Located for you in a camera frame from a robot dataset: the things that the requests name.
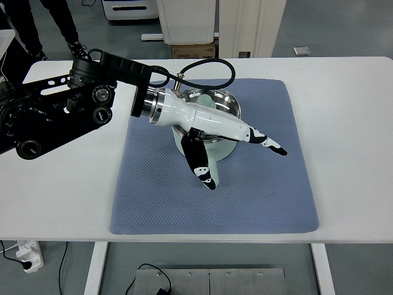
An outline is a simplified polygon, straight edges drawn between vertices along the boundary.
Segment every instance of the blue textured mat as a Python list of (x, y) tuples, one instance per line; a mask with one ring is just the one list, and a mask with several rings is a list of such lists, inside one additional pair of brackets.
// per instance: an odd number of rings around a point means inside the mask
[(226, 90), (238, 99), (242, 120), (288, 155), (239, 142), (217, 163), (220, 184), (210, 191), (177, 150), (171, 127), (130, 117), (112, 209), (113, 234), (281, 234), (318, 228), (284, 83), (237, 79)]

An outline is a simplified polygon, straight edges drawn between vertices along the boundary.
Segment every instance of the table leg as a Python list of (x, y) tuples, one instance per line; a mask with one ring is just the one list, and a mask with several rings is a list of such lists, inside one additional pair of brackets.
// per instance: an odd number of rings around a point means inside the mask
[(332, 274), (330, 273), (329, 260), (325, 244), (312, 243), (311, 250), (313, 251), (313, 258), (315, 264), (315, 271), (317, 273), (319, 292), (321, 295), (335, 295)]
[(108, 242), (95, 242), (88, 270), (85, 295), (98, 295), (105, 265)]

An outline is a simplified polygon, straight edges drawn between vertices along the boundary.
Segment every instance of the sneaker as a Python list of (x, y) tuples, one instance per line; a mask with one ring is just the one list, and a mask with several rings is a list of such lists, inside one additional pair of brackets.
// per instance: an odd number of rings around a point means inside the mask
[(68, 43), (68, 48), (71, 50), (72, 54), (79, 58), (87, 57), (86, 49), (87, 47), (82, 45), (79, 41), (75, 43)]
[(45, 55), (45, 52), (43, 52), (42, 50), (39, 51), (39, 53), (33, 55), (31, 54), (31, 56), (34, 58), (34, 61), (42, 61), (42, 60), (48, 60), (47, 56)]

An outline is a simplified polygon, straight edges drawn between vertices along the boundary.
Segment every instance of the power cord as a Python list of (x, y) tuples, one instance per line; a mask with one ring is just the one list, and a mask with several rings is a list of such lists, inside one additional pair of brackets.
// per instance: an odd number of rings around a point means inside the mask
[[(153, 267), (153, 268), (155, 268), (155, 269), (157, 269), (157, 270), (159, 270), (161, 273), (163, 273), (164, 274), (164, 276), (168, 279), (168, 281), (169, 281), (169, 290), (168, 290), (168, 292), (167, 291), (165, 291), (164, 289), (159, 289), (158, 290), (158, 292), (157, 292), (157, 295), (170, 295), (171, 294), (171, 292), (172, 292), (172, 283), (171, 283), (171, 280), (169, 279), (169, 277), (166, 275), (166, 273), (164, 273), (161, 269), (159, 269), (157, 266), (154, 266), (153, 264), (149, 264), (149, 263), (143, 263), (143, 264), (141, 264), (139, 267), (138, 267), (138, 269), (141, 269), (141, 267), (143, 267), (143, 266), (150, 266), (150, 267)], [(127, 290), (125, 291), (125, 295), (127, 295), (128, 294), (128, 291), (131, 289), (131, 287), (132, 287), (132, 285), (134, 284), (134, 282), (135, 282), (135, 279), (136, 279), (136, 276), (134, 277), (134, 280), (131, 282), (131, 285), (127, 288)]]
[(230, 71), (231, 71), (231, 78), (229, 78), (228, 81), (226, 81), (226, 83), (220, 84), (220, 85), (200, 85), (200, 84), (196, 84), (196, 83), (191, 83), (189, 81), (183, 80), (175, 75), (172, 75), (169, 73), (169, 71), (161, 66), (152, 66), (153, 68), (153, 73), (157, 73), (163, 76), (166, 76), (167, 79), (164, 81), (164, 83), (161, 84), (149, 84), (149, 86), (151, 87), (155, 87), (155, 88), (159, 88), (159, 87), (163, 87), (165, 86), (168, 82), (169, 79), (173, 79), (175, 81), (180, 82), (181, 84), (190, 86), (190, 87), (194, 87), (194, 88), (199, 88), (199, 89), (205, 89), (205, 90), (216, 90), (216, 89), (222, 89), (225, 87), (228, 87), (229, 85), (232, 84), (232, 82), (235, 80), (235, 76), (236, 76), (236, 72), (235, 72), (235, 68), (226, 60), (222, 60), (221, 58), (208, 58), (206, 60), (198, 60), (194, 63), (192, 63), (191, 65), (186, 66), (184, 69), (182, 69), (180, 71), (180, 74), (184, 74), (186, 71), (188, 71), (189, 69), (192, 69), (196, 66), (200, 66), (203, 65), (205, 63), (222, 63), (225, 66), (227, 66)]
[(19, 260), (7, 257), (6, 256), (6, 248), (4, 247), (4, 244), (3, 244), (2, 240), (0, 240), (0, 243), (1, 243), (1, 246), (2, 246), (2, 255), (4, 256), (4, 258), (6, 258), (8, 260), (11, 260), (11, 261), (15, 261), (15, 262), (21, 264), (23, 266), (24, 270), (28, 270), (32, 266), (31, 261), (19, 261)]
[(63, 265), (64, 257), (66, 257), (67, 249), (68, 249), (68, 242), (66, 242), (66, 249), (64, 250), (64, 255), (63, 255), (63, 258), (61, 258), (61, 263), (60, 263), (60, 267), (59, 267), (59, 292), (60, 292), (60, 295), (63, 295), (63, 293), (61, 292), (61, 284), (60, 284), (61, 266)]
[(9, 248), (7, 248), (5, 251), (7, 252), (8, 250), (11, 250), (13, 248), (16, 248), (18, 246), (18, 244), (14, 244), (14, 246), (11, 246)]

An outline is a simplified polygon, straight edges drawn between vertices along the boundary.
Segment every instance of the cardboard box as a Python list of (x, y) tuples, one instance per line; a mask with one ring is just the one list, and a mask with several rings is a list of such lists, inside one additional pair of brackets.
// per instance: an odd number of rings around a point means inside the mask
[(172, 58), (214, 58), (216, 46), (214, 41), (209, 44), (172, 45)]

